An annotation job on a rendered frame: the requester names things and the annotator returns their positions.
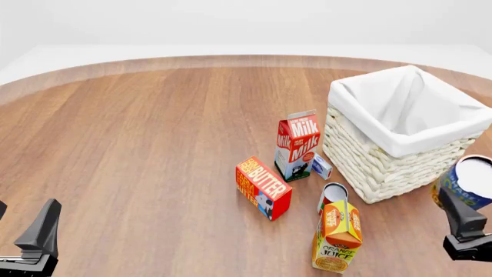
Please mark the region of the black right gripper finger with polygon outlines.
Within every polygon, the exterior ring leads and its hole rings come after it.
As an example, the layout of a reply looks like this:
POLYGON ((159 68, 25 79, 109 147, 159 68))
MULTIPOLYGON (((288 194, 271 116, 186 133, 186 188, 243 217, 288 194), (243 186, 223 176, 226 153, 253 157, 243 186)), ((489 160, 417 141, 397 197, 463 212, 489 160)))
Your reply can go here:
POLYGON ((466 205, 450 189, 441 189, 439 200, 447 214, 450 233, 459 242, 469 242, 486 236, 486 216, 466 205))

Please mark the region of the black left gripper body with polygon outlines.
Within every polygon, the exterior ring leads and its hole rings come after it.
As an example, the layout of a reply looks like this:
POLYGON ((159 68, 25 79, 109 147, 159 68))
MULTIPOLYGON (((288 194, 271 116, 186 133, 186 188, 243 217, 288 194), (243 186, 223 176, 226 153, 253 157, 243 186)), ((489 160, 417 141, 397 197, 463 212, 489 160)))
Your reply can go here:
POLYGON ((0 277, 52 277, 58 259, 51 255, 23 259, 16 256, 0 256, 0 277))

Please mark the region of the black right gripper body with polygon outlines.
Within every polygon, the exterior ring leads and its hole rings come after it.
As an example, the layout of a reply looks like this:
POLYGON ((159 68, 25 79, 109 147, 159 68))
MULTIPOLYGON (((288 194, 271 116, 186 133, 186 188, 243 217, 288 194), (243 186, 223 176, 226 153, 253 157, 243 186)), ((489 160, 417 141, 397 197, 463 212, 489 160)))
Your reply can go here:
POLYGON ((492 233, 463 237, 451 232, 444 237, 443 248, 454 261, 492 262, 492 233))

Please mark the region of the blue and yellow soup tin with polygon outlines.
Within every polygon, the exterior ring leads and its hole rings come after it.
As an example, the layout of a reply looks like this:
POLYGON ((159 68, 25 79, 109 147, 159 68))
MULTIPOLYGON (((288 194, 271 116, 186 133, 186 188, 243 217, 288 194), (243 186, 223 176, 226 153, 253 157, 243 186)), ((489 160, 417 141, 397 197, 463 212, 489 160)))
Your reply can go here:
POLYGON ((443 209, 439 192, 450 189, 474 210, 492 203, 492 159, 482 155, 466 155, 454 163, 432 187, 432 198, 443 209))

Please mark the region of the white woven basket, cloth liner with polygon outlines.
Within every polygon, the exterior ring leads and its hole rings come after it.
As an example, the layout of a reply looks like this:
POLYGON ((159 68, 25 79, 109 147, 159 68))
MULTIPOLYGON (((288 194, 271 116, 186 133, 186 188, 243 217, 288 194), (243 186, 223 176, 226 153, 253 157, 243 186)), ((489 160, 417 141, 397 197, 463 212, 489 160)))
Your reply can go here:
POLYGON ((368 204, 433 182, 492 124, 492 108, 412 65, 334 80, 324 154, 368 204))

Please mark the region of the orange juice carton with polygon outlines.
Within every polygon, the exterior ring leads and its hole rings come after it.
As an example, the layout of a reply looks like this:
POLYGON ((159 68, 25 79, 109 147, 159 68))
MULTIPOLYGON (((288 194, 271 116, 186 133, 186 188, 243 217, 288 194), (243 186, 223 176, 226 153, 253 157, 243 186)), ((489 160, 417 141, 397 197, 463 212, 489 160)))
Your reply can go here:
POLYGON ((312 267, 343 274, 363 242, 358 209, 345 200, 323 207, 312 242, 312 267))

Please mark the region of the red tin with white lid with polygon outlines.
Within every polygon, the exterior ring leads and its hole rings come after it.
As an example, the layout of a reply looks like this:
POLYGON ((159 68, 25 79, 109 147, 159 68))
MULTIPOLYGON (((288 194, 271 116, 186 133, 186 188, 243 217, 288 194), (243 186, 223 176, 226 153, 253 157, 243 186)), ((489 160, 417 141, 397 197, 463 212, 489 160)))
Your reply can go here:
POLYGON ((320 215, 323 212, 326 205, 341 200, 348 200, 348 190, 342 184, 336 182, 326 184, 317 205, 318 214, 320 215))

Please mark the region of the small blue and white box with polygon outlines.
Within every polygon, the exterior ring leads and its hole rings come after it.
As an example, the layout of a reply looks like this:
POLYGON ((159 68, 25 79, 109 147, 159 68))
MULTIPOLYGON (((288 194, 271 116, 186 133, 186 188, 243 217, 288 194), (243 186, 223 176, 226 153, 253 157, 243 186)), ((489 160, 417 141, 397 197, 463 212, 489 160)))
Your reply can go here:
POLYGON ((312 169, 324 180, 328 180, 331 177, 333 170, 332 166, 317 153, 314 154, 312 169))

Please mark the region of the red and white milk carton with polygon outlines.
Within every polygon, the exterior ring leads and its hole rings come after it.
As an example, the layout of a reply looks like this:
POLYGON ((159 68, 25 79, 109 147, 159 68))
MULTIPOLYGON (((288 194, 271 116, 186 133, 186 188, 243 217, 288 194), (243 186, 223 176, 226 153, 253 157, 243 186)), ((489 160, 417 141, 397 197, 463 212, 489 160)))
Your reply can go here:
POLYGON ((274 164, 286 182, 308 177, 321 137, 315 110, 279 121, 274 164))

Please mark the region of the red and yellow butter box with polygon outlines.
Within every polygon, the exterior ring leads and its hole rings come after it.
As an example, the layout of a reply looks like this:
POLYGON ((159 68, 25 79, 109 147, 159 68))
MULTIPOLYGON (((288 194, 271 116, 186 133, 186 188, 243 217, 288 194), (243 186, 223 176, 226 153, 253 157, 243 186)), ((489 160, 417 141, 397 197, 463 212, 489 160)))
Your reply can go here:
POLYGON ((235 168, 237 189, 270 221, 290 207, 292 187, 255 156, 235 168))

